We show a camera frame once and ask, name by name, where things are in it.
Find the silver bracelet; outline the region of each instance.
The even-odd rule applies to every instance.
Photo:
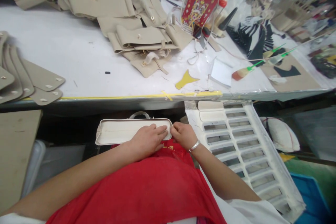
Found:
[[[196,147],[197,147],[200,143],[201,143],[201,142],[200,142],[199,140],[197,140],[197,142],[195,143],[195,145],[189,149],[189,152],[191,153],[194,149],[196,149]]]

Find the red apron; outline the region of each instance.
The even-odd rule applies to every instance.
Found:
[[[47,224],[150,223],[191,217],[226,224],[201,171],[173,139],[152,157],[105,177],[57,210]]]

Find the white table surface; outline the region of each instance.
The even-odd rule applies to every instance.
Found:
[[[167,12],[172,8],[165,0],[162,5]],[[315,70],[307,59],[305,50],[295,50],[293,55],[309,72],[317,76],[321,89],[310,90],[310,93],[302,91],[289,96],[280,95],[259,68],[238,82],[232,80],[229,89],[208,79],[212,60],[217,56],[233,67],[232,72],[251,64],[232,57],[225,50],[216,53],[208,45],[198,61],[189,65],[187,59],[195,55],[194,40],[183,51],[172,52],[171,61],[164,65],[168,75],[158,70],[149,78],[144,78],[126,58],[113,52],[98,23],[45,5],[23,11],[14,4],[1,4],[0,30],[9,33],[9,43],[19,48],[21,57],[66,79],[60,87],[63,91],[62,99],[165,97],[165,94],[190,95],[215,90],[219,91],[215,95],[222,94],[225,99],[288,100],[326,92],[336,86],[335,80],[326,80],[326,77]],[[274,35],[273,38],[275,46],[283,44],[283,40],[277,39],[277,36]],[[244,57],[228,35],[217,41],[232,54]],[[292,39],[287,39],[286,42],[288,48],[296,46]],[[178,90],[175,84],[187,69],[192,77],[200,80]]]

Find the blue plastic crate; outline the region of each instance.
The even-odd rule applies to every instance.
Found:
[[[295,224],[324,224],[331,220],[331,212],[313,177],[290,173],[305,202],[306,210]]]

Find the green mat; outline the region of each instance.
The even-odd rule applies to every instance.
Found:
[[[334,209],[336,200],[336,167],[311,163],[298,159],[285,162],[289,172],[315,178],[330,209]]]

